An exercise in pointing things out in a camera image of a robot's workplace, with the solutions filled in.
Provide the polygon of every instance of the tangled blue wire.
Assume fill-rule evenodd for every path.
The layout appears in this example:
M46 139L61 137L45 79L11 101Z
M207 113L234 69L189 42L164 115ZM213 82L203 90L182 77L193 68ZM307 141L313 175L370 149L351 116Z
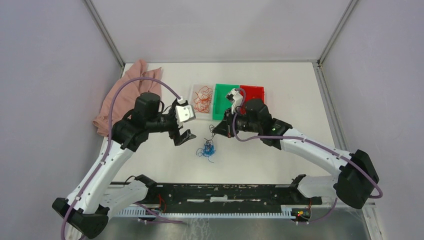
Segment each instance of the tangled blue wire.
M206 142L204 143L203 147L200 147L196 151L196 155L198 157L206 157L207 160L211 163L214 163L209 159L210 156L212 156L215 153L215 147L214 147L214 141L206 139Z

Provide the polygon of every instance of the white wall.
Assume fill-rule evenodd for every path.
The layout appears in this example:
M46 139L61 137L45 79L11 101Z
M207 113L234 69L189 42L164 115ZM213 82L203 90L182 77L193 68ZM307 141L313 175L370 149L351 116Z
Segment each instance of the white wall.
M423 239L424 1L362 0L324 62L351 150L368 152L388 240Z
M120 69L82 1L0 3L1 239L60 239L51 205L94 161Z
M350 0L93 0L126 63L316 60Z

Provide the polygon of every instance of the gray floor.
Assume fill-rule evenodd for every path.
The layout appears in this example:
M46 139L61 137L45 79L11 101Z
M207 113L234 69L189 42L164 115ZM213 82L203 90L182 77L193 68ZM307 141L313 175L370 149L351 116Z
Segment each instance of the gray floor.
M327 209L313 209L312 219ZM144 225L116 217L96 240L369 240L361 210L338 208L327 219L299 225L287 219L184 218L187 224Z

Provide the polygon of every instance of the tangled red wire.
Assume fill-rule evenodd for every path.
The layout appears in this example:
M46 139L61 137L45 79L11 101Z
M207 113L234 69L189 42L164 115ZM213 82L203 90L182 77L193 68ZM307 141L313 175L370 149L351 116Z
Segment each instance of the tangled red wire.
M198 113L208 114L212 103L212 88L204 86L199 89L198 92L195 92L197 97L193 99L194 110Z

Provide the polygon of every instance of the pink towel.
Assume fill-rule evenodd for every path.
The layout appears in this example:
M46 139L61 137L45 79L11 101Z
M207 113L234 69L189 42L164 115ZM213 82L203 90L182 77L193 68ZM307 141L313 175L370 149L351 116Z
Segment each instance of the pink towel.
M138 77L150 77L157 80L162 79L161 67L155 70L147 70L147 63L140 59L136 61L129 69L125 72L124 76L119 79L112 89L106 95L106 98L101 105L100 113L93 120L93 124L98 128L97 133L101 136L108 136L108 115L111 107L112 98L117 92L118 88L130 79ZM152 92L159 96L162 95L161 85L157 82L149 80L134 81L125 86L118 94L115 104L113 105L112 113L112 125L117 121L121 120L125 113L134 108L136 98L142 93Z

